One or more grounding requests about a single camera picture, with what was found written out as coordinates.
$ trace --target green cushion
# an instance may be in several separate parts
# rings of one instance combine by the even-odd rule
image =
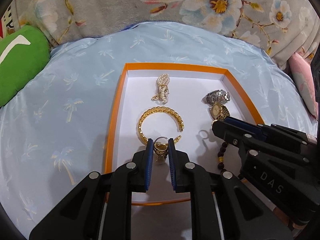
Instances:
[[[0,107],[43,70],[49,52],[47,38],[32,26],[24,26],[0,42]]]

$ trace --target gray blanket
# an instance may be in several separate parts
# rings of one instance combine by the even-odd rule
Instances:
[[[11,9],[16,29],[35,25],[54,47],[168,20],[247,41],[284,69],[295,51],[311,61],[320,40],[308,0],[14,0]]]

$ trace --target light blue bed sheet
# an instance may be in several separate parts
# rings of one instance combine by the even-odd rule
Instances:
[[[52,58],[0,109],[0,202],[28,239],[34,226],[90,171],[102,171],[105,137],[126,62],[227,68],[266,124],[316,135],[292,80],[267,54],[196,27],[152,22],[52,51]]]

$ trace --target watch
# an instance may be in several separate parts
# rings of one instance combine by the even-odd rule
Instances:
[[[207,104],[214,104],[215,102],[219,102],[221,104],[226,104],[230,101],[230,94],[229,92],[225,92],[224,90],[215,90],[210,92],[205,97]]]
[[[219,102],[213,104],[210,113],[215,120],[224,120],[230,116],[230,113],[226,106]]]

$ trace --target gold bangle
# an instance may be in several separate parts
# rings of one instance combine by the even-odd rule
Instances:
[[[172,110],[171,108],[165,107],[165,106],[153,107],[153,108],[148,109],[147,111],[145,111],[145,112],[143,113],[143,115],[140,117],[139,122],[138,122],[138,132],[139,132],[140,138],[141,138],[141,140],[143,141],[144,144],[147,144],[148,139],[147,139],[147,137],[142,133],[142,130],[141,130],[142,122],[143,122],[149,115],[154,114],[154,113],[166,113],[166,114],[171,115],[171,116],[177,121],[177,123],[178,123],[178,125],[179,125],[180,132],[183,131],[183,129],[184,129],[183,121],[182,121],[180,115],[179,115],[176,111]],[[180,140],[180,138],[181,138],[181,135],[177,136],[177,137],[173,140],[173,142],[174,142],[174,143],[177,143],[177,142]],[[168,144],[167,144],[167,143],[166,143],[166,144],[157,143],[157,144],[159,144],[159,146],[161,146],[161,145],[166,145],[166,146],[168,147]]]

